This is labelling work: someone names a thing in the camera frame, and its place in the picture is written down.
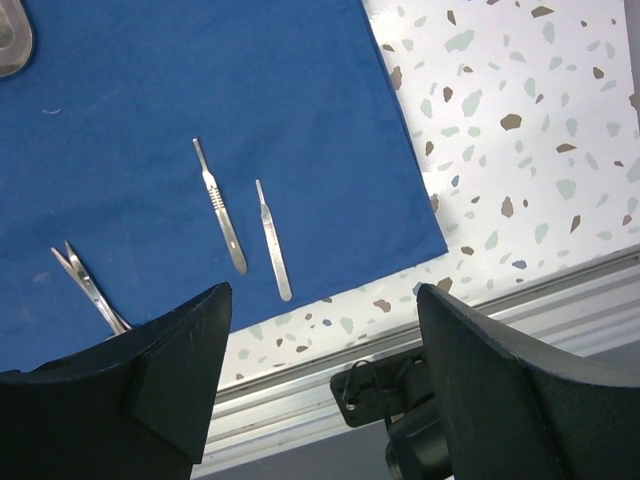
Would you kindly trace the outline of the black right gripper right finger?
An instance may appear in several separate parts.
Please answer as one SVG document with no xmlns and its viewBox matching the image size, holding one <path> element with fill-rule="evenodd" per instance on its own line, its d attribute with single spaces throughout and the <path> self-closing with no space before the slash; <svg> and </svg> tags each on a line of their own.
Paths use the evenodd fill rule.
<svg viewBox="0 0 640 480">
<path fill-rule="evenodd" d="M 455 478 L 638 478 L 638 374 L 555 348 L 431 284 L 417 307 Z"/>
</svg>

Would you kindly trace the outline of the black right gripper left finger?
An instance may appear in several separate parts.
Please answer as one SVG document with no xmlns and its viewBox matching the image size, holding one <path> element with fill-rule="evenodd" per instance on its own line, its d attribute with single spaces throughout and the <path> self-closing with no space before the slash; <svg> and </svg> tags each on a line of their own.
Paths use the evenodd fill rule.
<svg viewBox="0 0 640 480">
<path fill-rule="evenodd" d="M 1 375 L 5 479 L 187 479 L 204 448 L 232 319 L 215 285 L 98 345 Z"/>
</svg>

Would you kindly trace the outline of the small steel scissors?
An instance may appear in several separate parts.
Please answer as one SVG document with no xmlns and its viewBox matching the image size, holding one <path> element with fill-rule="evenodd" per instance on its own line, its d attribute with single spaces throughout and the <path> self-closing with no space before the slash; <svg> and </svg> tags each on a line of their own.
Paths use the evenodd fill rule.
<svg viewBox="0 0 640 480">
<path fill-rule="evenodd" d="M 76 282 L 103 316 L 111 328 L 113 335 L 118 336 L 132 330 L 132 325 L 121 317 L 120 314 L 109 304 L 97 283 L 91 277 L 88 269 L 82 263 L 80 257 L 68 241 L 65 241 L 65 248 L 65 255 L 55 247 L 51 248 L 51 252 L 67 274 Z"/>
</svg>

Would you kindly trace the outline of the steel scalpel handle number four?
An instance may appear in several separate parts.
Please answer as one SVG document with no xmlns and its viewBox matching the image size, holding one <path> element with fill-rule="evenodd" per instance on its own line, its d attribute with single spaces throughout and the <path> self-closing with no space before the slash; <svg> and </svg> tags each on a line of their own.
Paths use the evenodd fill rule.
<svg viewBox="0 0 640 480">
<path fill-rule="evenodd" d="M 206 191 L 217 217 L 225 245 L 231 257 L 231 261 L 236 271 L 240 275 L 246 275 L 248 273 L 248 264 L 237 238 L 223 196 L 218 187 L 216 178 L 208 167 L 199 139 L 193 138 L 192 143 L 199 163 L 201 165 L 201 175 L 206 187 Z"/>
</svg>

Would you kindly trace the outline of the steel scalpel handle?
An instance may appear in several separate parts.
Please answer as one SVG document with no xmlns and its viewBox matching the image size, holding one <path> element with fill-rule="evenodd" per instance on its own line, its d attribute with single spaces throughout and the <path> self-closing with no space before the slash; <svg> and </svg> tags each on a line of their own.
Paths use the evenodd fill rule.
<svg viewBox="0 0 640 480">
<path fill-rule="evenodd" d="M 288 274 L 277 236 L 273 216 L 269 206 L 267 205 L 262 184 L 259 179 L 255 180 L 255 186 L 259 198 L 260 215 L 267 243 L 267 249 L 269 252 L 278 292 L 280 298 L 283 301 L 289 302 L 293 298 L 293 293 L 289 283 Z"/>
</svg>

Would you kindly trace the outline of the blue surgical cloth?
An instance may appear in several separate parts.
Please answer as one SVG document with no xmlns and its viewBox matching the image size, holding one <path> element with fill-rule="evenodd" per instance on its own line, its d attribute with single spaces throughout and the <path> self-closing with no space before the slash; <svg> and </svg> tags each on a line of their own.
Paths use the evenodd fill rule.
<svg viewBox="0 0 640 480">
<path fill-rule="evenodd" d="M 443 255 L 360 1 L 29 1 L 1 82 L 1 366 L 110 332 L 68 241 L 131 324 L 230 284 L 242 329 Z M 248 273 L 225 245 L 198 138 Z M 255 180 L 293 298 L 280 298 Z"/>
</svg>

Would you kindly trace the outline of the stainless steel instrument tray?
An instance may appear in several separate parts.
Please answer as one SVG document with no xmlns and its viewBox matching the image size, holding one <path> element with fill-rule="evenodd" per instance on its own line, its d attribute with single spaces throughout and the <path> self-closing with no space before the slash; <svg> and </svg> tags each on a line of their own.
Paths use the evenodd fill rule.
<svg viewBox="0 0 640 480">
<path fill-rule="evenodd" d="M 1 0 L 1 77 L 22 70 L 34 50 L 34 29 L 21 0 Z"/>
</svg>

